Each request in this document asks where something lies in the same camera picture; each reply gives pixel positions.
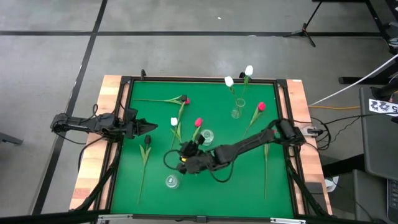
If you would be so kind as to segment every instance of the tripod leg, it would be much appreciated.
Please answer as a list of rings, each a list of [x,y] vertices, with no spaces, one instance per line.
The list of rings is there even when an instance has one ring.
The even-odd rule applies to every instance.
[[[308,40],[310,41],[312,47],[316,47],[315,43],[312,41],[312,38],[310,37],[310,35],[307,33],[307,31],[303,31],[304,35],[308,38]]]
[[[303,36],[303,30],[294,31],[290,34],[283,36],[283,37],[291,37],[291,36],[295,36],[295,35]]]
[[[315,13],[317,13],[317,11],[318,11],[319,7],[321,6],[322,2],[323,2],[323,1],[320,1],[319,4],[317,5],[317,8],[316,8],[315,11],[312,13],[312,15],[311,15],[310,19],[308,20],[308,22],[305,24],[304,29],[306,29],[307,26],[310,24],[312,18],[315,16]]]

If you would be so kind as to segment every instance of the wooden table frame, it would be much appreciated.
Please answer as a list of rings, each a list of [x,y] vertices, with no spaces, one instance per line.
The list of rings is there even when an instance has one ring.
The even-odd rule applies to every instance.
[[[120,75],[104,76],[97,101],[97,114],[111,113],[112,111],[115,111],[120,118],[124,116],[124,106],[122,105],[126,105],[128,98],[129,85],[125,85],[125,82],[127,81],[128,79],[125,79]],[[279,83],[278,91],[283,117],[293,118],[298,121],[311,122],[301,80],[278,80],[277,82]],[[301,127],[308,126],[310,124],[296,123],[295,125]],[[89,134],[87,144],[98,138],[99,136],[96,134]],[[306,140],[308,143],[316,146],[314,138],[306,137]],[[86,148],[81,161],[72,201],[70,203],[71,209],[81,205],[84,199],[86,199],[94,189],[100,177],[104,174],[110,163],[112,163],[117,147],[117,143],[108,143],[107,141],[101,140]],[[330,201],[325,187],[318,151],[312,146],[304,144],[300,151],[301,163],[297,164],[294,158],[291,158],[291,161],[296,169],[298,165],[297,170],[302,170],[302,175],[306,182],[318,182],[322,184],[327,212],[331,214]],[[111,197],[111,192],[113,191],[113,189],[110,189],[112,186],[109,184],[111,179],[109,179],[107,184],[104,186],[100,200],[97,199],[90,209],[105,209],[108,207],[106,202],[108,201],[109,203],[110,200],[107,199],[108,197]],[[295,207],[297,209],[297,213],[305,214],[305,211],[308,211],[308,208],[306,208],[307,204],[304,203],[300,189],[295,183],[294,191],[295,200],[297,202],[297,206]]]

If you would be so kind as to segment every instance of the wooden board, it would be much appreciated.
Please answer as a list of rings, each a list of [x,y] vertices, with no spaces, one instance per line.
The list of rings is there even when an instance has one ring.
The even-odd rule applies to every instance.
[[[99,93],[97,101],[97,104],[99,106],[97,112],[98,114],[113,111],[116,105],[116,98],[118,96],[120,80],[121,76],[119,75],[104,76],[103,83],[101,86],[101,91]],[[290,97],[294,119],[298,121],[311,122],[310,113],[307,106],[307,100],[305,98],[304,87],[301,80],[287,80],[287,84],[288,84],[289,97]],[[287,110],[284,103],[284,94],[282,88],[279,89],[279,92],[282,102],[282,111],[284,113],[284,117],[287,118]],[[127,90],[124,91],[124,95],[121,100],[122,105],[126,104],[126,95],[127,95]],[[120,111],[119,117],[122,117],[124,110],[121,109],[119,111]],[[310,124],[296,123],[296,126],[299,127],[306,125],[308,126]],[[89,134],[87,143],[92,142],[97,138],[99,138],[99,136],[95,134]],[[314,138],[306,137],[306,140],[310,144],[316,146]],[[105,148],[106,148],[106,141],[98,141],[97,143],[93,144],[92,146],[86,149],[81,162],[81,167],[77,177],[75,190],[73,192],[70,209],[79,206],[84,201],[84,199],[90,194],[90,192],[94,189],[95,185],[98,183],[101,167],[104,160]],[[112,153],[109,158],[110,161],[113,159],[115,148],[116,144],[113,144]],[[320,163],[318,151],[312,148],[311,146],[305,144],[302,146],[300,157],[302,161],[305,181],[319,182],[322,184],[323,193],[325,194],[326,205],[328,208],[328,213],[331,214],[330,201],[326,191],[325,181],[322,172],[322,165]],[[105,207],[106,197],[108,196],[108,189],[109,188],[107,184],[104,187],[101,196],[101,203],[99,206],[100,208]],[[296,185],[295,185],[295,192],[297,198],[298,211],[300,214],[304,214],[303,200],[301,197],[300,190]]]

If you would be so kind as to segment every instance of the white tulip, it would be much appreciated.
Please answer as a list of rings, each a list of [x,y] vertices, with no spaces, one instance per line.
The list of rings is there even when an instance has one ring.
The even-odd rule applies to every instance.
[[[225,85],[228,87],[232,87],[234,85],[234,80],[231,77],[225,77]]]
[[[253,75],[253,66],[248,65],[244,71],[244,74],[247,76]]]
[[[171,119],[171,123],[172,123],[172,126],[178,125],[178,119],[177,118],[172,118]]]

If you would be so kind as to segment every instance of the green table surface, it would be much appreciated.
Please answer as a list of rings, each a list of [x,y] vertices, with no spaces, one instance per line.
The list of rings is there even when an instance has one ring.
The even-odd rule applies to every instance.
[[[238,97],[241,96],[243,85],[235,85],[234,88]],[[184,107],[180,121],[182,140],[191,140],[195,131],[194,122],[199,117],[203,118],[201,130],[210,129],[215,135],[210,146],[201,146],[200,149],[242,140],[253,112],[261,101],[267,108],[246,137],[258,133],[273,119],[278,119],[273,85],[250,84],[243,97],[246,101],[243,115],[233,119],[231,111],[235,102],[224,83],[134,82],[130,107],[138,110],[137,118],[145,118],[159,127],[148,133],[152,137],[152,149],[139,203],[137,199],[143,172],[139,145],[145,145],[144,136],[124,140],[111,213],[292,218],[289,183],[280,145],[271,144],[269,149],[267,195],[263,146],[237,158],[232,178],[227,183],[216,182],[207,170],[196,175],[182,175],[164,166],[163,156],[170,150],[173,138],[170,118],[178,116],[180,105],[134,99],[166,100],[183,94],[191,99],[191,103]],[[174,141],[172,149],[180,149],[178,140]],[[167,162],[176,166],[178,155],[170,154]],[[229,170],[230,166],[216,171],[215,175],[225,179]],[[177,189],[170,189],[165,184],[170,174],[179,178]]]

